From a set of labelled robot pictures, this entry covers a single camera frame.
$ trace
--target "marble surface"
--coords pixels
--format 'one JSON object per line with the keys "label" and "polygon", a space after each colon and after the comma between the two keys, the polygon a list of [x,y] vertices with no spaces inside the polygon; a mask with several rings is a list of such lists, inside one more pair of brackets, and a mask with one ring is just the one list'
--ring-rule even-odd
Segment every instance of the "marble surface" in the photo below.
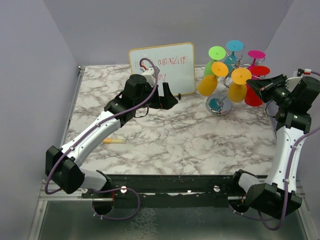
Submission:
{"label": "marble surface", "polygon": [[[196,68],[197,81],[203,71]],[[67,141],[95,120],[130,74],[128,65],[86,67]],[[215,92],[223,88],[220,81]],[[185,95],[170,110],[150,109],[146,117],[132,119],[109,136],[126,144],[100,144],[82,168],[107,174],[232,175],[239,169],[267,174],[276,146],[264,106],[235,103],[230,114],[215,117],[206,99]]]}

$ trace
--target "whiteboard with yellow frame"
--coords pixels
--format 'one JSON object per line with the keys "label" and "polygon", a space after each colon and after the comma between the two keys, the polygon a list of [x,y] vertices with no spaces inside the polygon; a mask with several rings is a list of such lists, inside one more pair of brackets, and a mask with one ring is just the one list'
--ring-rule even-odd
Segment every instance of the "whiteboard with yellow frame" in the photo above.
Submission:
{"label": "whiteboard with yellow frame", "polygon": [[[141,74],[139,61],[150,59],[160,72],[158,74],[159,95],[163,96],[163,82],[169,84],[174,96],[193,94],[196,91],[195,48],[191,42],[136,48],[129,51],[132,74]],[[147,68],[147,61],[142,63]]]}

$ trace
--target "round stand base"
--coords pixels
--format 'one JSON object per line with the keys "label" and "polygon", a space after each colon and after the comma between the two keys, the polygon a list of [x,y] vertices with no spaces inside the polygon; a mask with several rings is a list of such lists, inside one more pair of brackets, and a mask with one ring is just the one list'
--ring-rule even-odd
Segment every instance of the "round stand base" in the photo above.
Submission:
{"label": "round stand base", "polygon": [[205,102],[206,109],[214,116],[223,116],[230,113],[232,102],[225,94],[212,94]]}

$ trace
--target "wall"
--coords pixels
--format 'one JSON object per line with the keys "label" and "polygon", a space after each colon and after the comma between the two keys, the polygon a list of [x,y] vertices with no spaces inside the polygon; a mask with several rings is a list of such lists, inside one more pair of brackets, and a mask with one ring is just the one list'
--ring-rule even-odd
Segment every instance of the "wall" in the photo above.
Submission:
{"label": "wall", "polygon": [[193,42],[208,50],[241,40],[264,51],[293,0],[44,0],[81,65],[128,64],[130,49]]}
{"label": "wall", "polygon": [[[298,68],[320,71],[320,1],[295,0],[266,49],[266,66],[270,77],[280,74],[292,76]],[[314,129],[320,125],[320,96],[309,113]],[[310,136],[302,149],[298,176],[306,193],[306,202],[320,235],[320,132]]]}
{"label": "wall", "polygon": [[41,0],[0,1],[0,32],[0,239],[24,240],[78,65]]}

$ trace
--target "screw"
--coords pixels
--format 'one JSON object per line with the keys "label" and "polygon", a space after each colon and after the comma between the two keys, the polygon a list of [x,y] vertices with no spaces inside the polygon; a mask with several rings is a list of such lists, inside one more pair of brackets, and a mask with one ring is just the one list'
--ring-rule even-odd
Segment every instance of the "screw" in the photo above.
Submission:
{"label": "screw", "polygon": [[220,187],[219,186],[214,186],[213,187],[213,190],[216,192],[216,193],[218,193],[218,192],[220,192]]}

